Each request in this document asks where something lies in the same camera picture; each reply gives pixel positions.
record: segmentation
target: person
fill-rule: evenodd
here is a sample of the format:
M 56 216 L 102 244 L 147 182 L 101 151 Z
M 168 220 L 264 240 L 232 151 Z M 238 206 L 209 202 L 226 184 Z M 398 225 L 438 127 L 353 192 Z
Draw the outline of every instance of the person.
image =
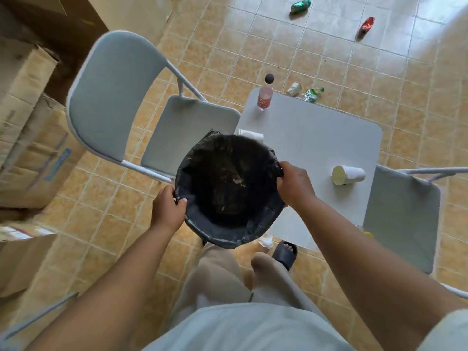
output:
M 316 197 L 305 170 L 280 165 L 281 198 L 303 219 L 384 350 L 466 349 L 463 301 Z M 176 204 L 173 189 L 169 185 L 155 198 L 148 231 L 27 350 L 119 350 L 126 344 L 164 250 L 184 221 L 187 202 Z M 294 253 L 292 244 L 278 246 Z M 168 332 L 144 350 L 352 350 L 283 263 L 257 253 L 249 291 L 232 254 L 206 244 L 174 306 Z

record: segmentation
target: trash can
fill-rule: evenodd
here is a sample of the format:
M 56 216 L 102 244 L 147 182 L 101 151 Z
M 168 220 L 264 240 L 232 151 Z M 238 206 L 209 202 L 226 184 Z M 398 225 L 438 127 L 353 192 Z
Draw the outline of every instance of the trash can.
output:
M 185 222 L 203 240 L 236 248 L 262 236 L 285 207 L 273 150 L 253 139 L 209 132 L 182 161 L 175 198 L 187 199 Z

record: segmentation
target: hand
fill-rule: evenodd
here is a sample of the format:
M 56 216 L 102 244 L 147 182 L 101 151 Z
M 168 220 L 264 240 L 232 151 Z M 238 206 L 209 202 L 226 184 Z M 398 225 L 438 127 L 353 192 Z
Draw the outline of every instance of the hand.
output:
M 187 210 L 187 199 L 182 198 L 176 204 L 172 196 L 173 185 L 167 185 L 153 201 L 150 229 L 162 227 L 174 234 L 182 225 Z
M 297 210 L 305 200 L 315 197 L 312 183 L 306 170 L 287 161 L 281 161 L 279 165 L 284 172 L 284 177 L 276 179 L 279 195 L 284 203 Z

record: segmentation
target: white table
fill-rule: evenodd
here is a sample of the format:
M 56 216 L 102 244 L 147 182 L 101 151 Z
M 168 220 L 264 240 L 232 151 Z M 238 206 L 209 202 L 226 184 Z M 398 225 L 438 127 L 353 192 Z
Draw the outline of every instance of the white table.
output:
M 273 94 L 270 106 L 257 106 L 258 88 L 252 90 L 238 129 L 264 135 L 280 161 L 307 170 L 317 197 L 353 224 L 362 225 L 371 192 L 382 130 L 373 122 L 284 94 Z M 360 167 L 363 182 L 336 186 L 331 172 L 337 165 Z M 287 207 L 268 233 L 304 248 L 317 245 L 297 213 Z

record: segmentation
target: beige pants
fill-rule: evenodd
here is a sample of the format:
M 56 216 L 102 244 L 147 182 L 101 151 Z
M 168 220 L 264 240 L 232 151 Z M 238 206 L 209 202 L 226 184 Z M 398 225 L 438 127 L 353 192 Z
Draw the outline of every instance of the beige pants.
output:
M 327 320 L 278 261 L 258 252 L 251 265 L 254 270 L 252 291 L 245 286 L 233 254 L 228 249 L 207 243 L 200 254 L 198 264 L 182 287 L 168 320 L 167 329 L 172 329 L 200 308 L 247 302 L 304 309 Z

